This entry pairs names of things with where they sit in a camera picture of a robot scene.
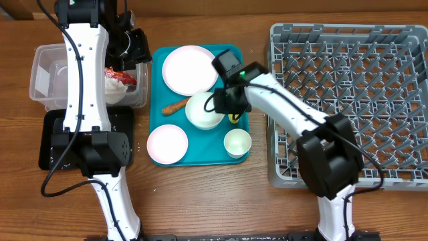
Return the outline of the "red snack wrapper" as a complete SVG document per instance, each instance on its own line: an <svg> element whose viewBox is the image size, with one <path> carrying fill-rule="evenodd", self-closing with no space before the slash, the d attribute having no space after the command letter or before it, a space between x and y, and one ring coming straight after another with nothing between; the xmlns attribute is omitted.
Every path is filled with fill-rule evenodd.
<svg viewBox="0 0 428 241"><path fill-rule="evenodd" d="M106 78L115 79L123 83L123 85L131 85L131 86L137 85L136 79L132 77L130 74L128 74L127 72L115 72L113 68L105 67L104 73Z"/></svg>

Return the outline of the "white napkin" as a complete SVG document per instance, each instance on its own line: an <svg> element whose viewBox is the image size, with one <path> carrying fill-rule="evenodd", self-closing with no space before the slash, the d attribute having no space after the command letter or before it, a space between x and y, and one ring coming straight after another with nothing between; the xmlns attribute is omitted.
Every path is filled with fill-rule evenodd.
<svg viewBox="0 0 428 241"><path fill-rule="evenodd" d="M105 94L122 94L128 90L127 85L124 85L116 78L105 79Z"/></svg>

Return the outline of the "white bowl with rice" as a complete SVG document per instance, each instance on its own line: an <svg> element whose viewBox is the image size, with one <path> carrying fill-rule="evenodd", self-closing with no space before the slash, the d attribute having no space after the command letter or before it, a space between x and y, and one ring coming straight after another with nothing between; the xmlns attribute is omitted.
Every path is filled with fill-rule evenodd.
<svg viewBox="0 0 428 241"><path fill-rule="evenodd" d="M188 121L201 130L214 129L224 118L224 114L215 111L207 112L214 108L212 92L198 93L188 100L185 114Z"/></svg>

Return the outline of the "large white plate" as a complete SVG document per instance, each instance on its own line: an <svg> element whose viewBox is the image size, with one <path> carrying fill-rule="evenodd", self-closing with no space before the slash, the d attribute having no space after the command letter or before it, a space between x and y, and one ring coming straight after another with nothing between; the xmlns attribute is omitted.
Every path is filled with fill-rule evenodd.
<svg viewBox="0 0 428 241"><path fill-rule="evenodd" d="M201 46L179 47L163 62L163 80L173 92L183 96L206 92L219 77L211 64L214 57L207 48Z"/></svg>

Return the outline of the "brown carrot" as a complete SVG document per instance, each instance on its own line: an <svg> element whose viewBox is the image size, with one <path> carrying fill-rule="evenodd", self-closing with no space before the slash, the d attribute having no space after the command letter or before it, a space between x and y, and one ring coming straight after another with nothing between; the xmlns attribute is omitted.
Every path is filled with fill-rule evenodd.
<svg viewBox="0 0 428 241"><path fill-rule="evenodd" d="M187 105L189 100L190 100L190 97L164 107L162 109L162 114L164 116L171 116L172 114L175 114L180 109L184 108Z"/></svg>

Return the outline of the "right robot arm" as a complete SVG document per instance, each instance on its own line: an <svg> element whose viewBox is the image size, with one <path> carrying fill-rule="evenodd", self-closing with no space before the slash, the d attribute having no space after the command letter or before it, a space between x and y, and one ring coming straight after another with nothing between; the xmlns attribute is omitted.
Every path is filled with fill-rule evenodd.
<svg viewBox="0 0 428 241"><path fill-rule="evenodd" d="M357 240L352 223L352 193L363 168L362 155L349 119L319 111L283 87L258 62L244 66L230 50L216 55L212 65L224 87L212 95L208 111L239 119L252 108L273 118L295 142L299 173L317 195L318 240Z"/></svg>

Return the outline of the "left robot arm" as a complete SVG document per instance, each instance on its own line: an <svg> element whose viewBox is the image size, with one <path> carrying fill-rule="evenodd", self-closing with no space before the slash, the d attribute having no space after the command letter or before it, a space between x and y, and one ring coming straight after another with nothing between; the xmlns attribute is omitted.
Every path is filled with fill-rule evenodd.
<svg viewBox="0 0 428 241"><path fill-rule="evenodd" d="M51 136L57 161L41 185L64 163L75 163L85 181L54 192L91 185L98 196L107 240L143 240L142 223L132 206L126 167L132 160L127 134L112 131L105 100L105 69L125 71L152 56L132 12L119 14L116 1L56 1L54 25L63 33L68 57L68 105L62 131Z"/></svg>

